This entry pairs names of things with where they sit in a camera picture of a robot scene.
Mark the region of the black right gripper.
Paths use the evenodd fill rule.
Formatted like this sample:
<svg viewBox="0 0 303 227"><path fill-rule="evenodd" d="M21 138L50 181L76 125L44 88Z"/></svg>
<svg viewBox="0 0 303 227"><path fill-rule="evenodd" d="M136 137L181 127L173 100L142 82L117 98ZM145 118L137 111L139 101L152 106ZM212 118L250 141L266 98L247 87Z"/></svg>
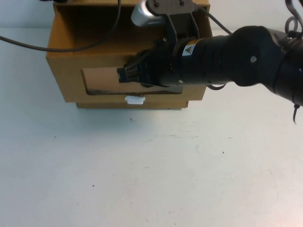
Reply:
<svg viewBox="0 0 303 227"><path fill-rule="evenodd" d="M165 37L155 40L154 45L140 56L139 63L117 68L119 82L137 82L146 88L182 86L183 79L177 66L182 41L172 44Z"/></svg>

